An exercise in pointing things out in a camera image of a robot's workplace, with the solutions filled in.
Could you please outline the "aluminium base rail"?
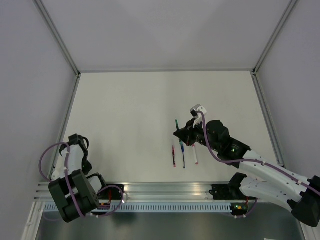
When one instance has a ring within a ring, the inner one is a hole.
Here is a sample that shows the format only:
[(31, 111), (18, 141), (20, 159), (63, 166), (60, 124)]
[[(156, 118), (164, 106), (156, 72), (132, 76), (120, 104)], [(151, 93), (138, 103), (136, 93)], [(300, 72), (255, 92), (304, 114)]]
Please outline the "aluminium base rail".
[(212, 182), (117, 182), (126, 203), (213, 202)]

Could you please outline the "white acrylic marker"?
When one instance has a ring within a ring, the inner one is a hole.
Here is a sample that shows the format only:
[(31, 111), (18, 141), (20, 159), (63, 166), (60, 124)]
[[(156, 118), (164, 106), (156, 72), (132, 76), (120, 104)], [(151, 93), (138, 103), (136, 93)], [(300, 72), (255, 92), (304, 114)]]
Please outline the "white acrylic marker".
[(194, 158), (194, 161), (195, 161), (195, 165), (198, 165), (199, 162), (198, 162), (198, 157), (197, 157), (197, 151), (196, 151), (195, 144), (192, 145), (192, 152), (193, 152), (193, 158)]

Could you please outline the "left aluminium frame post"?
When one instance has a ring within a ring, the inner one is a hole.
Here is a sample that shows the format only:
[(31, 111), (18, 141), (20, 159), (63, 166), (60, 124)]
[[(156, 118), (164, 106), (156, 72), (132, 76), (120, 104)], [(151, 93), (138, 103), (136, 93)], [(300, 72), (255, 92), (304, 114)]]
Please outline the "left aluminium frame post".
[(39, 14), (41, 15), (42, 19), (44, 20), (44, 23), (47, 25), (51, 35), (53, 36), (54, 40), (56, 41), (63, 57), (65, 58), (66, 62), (72, 69), (73, 73), (76, 77), (79, 77), (81, 75), (81, 71), (77, 67), (75, 61), (73, 60), (61, 34), (59, 33), (52, 17), (50, 16), (49, 11), (47, 10), (45, 4), (42, 0), (33, 0), (32, 1), (37, 8)]

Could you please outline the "aluminium frame post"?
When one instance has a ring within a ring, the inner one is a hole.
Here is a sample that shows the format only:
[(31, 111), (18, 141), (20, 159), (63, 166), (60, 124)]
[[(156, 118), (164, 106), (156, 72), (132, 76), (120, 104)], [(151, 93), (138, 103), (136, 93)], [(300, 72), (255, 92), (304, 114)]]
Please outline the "aluminium frame post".
[(73, 60), (61, 34), (59, 33), (52, 17), (50, 16), (49, 11), (47, 10), (45, 4), (42, 0), (33, 0), (32, 1), (37, 8), (39, 14), (41, 15), (42, 19), (44, 20), (44, 23), (47, 25), (51, 35), (53, 36), (54, 40), (56, 41), (63, 57), (65, 58), (66, 62), (72, 69), (73, 73), (76, 77), (79, 77), (81, 75), (81, 71), (77, 67), (75, 61)]
[(260, 68), (262, 67), (266, 57), (268, 56), (270, 50), (272, 49), (273, 45), (275, 44), (278, 36), (280, 35), (281, 31), (283, 30), (285, 24), (289, 20), (292, 12), (294, 11), (295, 7), (299, 3), (299, 0), (290, 0), (287, 7), (285, 8), (284, 12), (281, 15), (280, 20), (278, 21), (275, 29), (273, 30), (267, 44), (265, 45), (261, 55), (258, 58), (254, 68), (252, 69), (252, 74), (256, 75)]

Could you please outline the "blue ballpoint pen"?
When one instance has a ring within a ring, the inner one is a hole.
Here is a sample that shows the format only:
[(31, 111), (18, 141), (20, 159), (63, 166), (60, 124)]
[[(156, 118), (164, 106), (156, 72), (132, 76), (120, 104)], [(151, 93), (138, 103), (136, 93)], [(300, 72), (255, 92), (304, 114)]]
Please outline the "blue ballpoint pen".
[(184, 145), (181, 144), (180, 145), (181, 148), (181, 152), (182, 152), (182, 161), (183, 161), (183, 168), (186, 169), (186, 161), (185, 161), (185, 149), (184, 149)]

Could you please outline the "right aluminium frame post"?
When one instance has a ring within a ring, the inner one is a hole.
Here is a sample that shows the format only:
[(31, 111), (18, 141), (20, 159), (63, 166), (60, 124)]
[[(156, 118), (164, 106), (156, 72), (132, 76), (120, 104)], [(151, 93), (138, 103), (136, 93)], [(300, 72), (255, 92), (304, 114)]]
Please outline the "right aluminium frame post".
[(256, 75), (260, 68), (262, 67), (266, 57), (268, 56), (270, 50), (272, 49), (273, 45), (275, 44), (278, 36), (280, 35), (281, 31), (283, 30), (285, 24), (289, 20), (292, 12), (294, 11), (295, 7), (299, 3), (299, 0), (290, 0), (287, 7), (285, 8), (284, 12), (281, 15), (280, 20), (278, 21), (275, 29), (273, 30), (267, 44), (265, 45), (261, 55), (258, 58), (254, 68), (252, 69), (252, 74)]

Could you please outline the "red pink pen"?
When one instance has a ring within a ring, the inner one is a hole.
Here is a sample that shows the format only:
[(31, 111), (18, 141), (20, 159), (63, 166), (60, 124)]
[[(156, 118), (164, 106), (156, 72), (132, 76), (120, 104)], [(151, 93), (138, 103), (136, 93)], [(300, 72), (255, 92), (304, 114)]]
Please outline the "red pink pen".
[(172, 150), (173, 167), (176, 168), (176, 155), (175, 155), (175, 146), (174, 146), (174, 144), (172, 144), (171, 150)]

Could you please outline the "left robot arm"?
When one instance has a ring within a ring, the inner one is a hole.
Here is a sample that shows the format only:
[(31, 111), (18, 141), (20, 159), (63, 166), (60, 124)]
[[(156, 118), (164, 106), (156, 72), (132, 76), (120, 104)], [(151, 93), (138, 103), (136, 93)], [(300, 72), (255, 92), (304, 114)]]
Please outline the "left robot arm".
[(109, 193), (109, 187), (99, 173), (89, 174), (93, 169), (88, 160), (89, 140), (79, 134), (68, 137), (59, 154), (67, 158), (62, 173), (49, 183), (49, 192), (66, 223), (70, 223), (99, 206), (99, 199)]

